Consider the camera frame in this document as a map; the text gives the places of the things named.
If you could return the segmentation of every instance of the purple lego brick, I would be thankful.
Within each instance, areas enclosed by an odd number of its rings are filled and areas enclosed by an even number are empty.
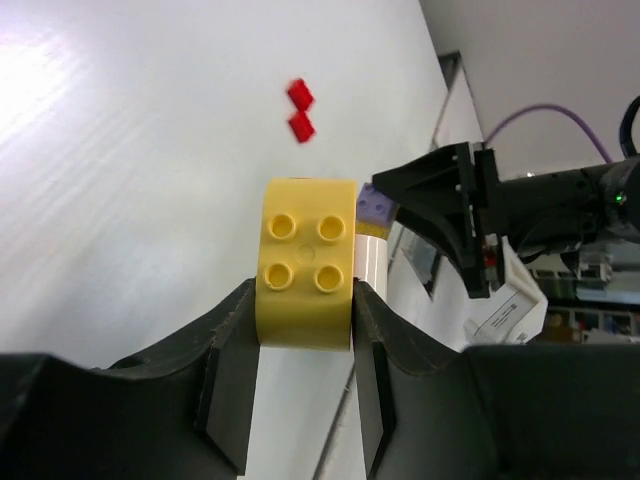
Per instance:
[[[356,202],[356,220],[380,227],[391,228],[396,214],[396,204],[365,183]]]

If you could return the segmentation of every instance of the white table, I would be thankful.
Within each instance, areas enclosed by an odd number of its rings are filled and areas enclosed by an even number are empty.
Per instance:
[[[411,160],[446,97],[417,0],[8,1],[0,32],[0,349],[85,366],[255,274],[269,178]],[[248,478],[311,478],[351,361],[262,353]]]

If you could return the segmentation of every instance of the white wall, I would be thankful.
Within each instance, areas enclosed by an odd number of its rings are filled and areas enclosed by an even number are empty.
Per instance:
[[[556,102],[585,118],[622,159],[618,124],[640,95],[640,1],[420,1],[438,53],[462,52],[485,136],[522,106]],[[494,146],[503,177],[600,161],[555,113],[519,120]]]

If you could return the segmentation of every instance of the cable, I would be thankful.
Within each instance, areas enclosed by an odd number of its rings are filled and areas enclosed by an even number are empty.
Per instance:
[[[486,145],[489,145],[491,142],[493,142],[496,136],[514,120],[520,118],[523,115],[526,115],[527,113],[535,112],[539,110],[552,110],[554,112],[562,113],[563,115],[566,115],[567,117],[569,117],[582,129],[582,131],[587,135],[587,137],[589,137],[589,140],[591,140],[591,143],[593,143],[593,146],[596,147],[596,150],[598,150],[598,153],[600,154],[602,159],[605,161],[605,163],[613,163],[613,158],[611,158],[611,155],[609,155],[609,153],[607,152],[607,149],[604,147],[604,145],[602,144],[598,136],[595,134],[595,132],[591,129],[591,127],[589,127],[589,125],[587,125],[587,122],[585,122],[574,111],[569,110],[568,108],[565,108],[561,105],[556,105],[555,103],[539,103],[535,105],[529,105],[528,107],[522,108],[512,113],[503,121],[501,121],[496,128],[493,129],[493,131],[487,136],[487,139],[484,143]]]
[[[624,158],[635,157],[638,155],[638,151],[636,150],[636,146],[633,144],[633,137],[631,134],[631,127],[633,126],[633,121],[636,119],[638,110],[640,110],[640,97],[636,97],[636,99],[629,104],[627,111],[624,112],[624,117],[622,117],[622,121],[620,122],[618,142],[620,143],[620,148],[622,149]]]

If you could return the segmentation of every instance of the red block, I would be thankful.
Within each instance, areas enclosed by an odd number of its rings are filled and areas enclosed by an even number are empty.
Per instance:
[[[306,112],[313,103],[313,95],[304,83],[304,80],[297,78],[287,89],[287,95],[296,106],[299,112]]]
[[[309,141],[313,134],[316,133],[313,125],[311,125],[311,120],[309,120],[305,112],[294,113],[289,119],[289,125],[300,143]]]

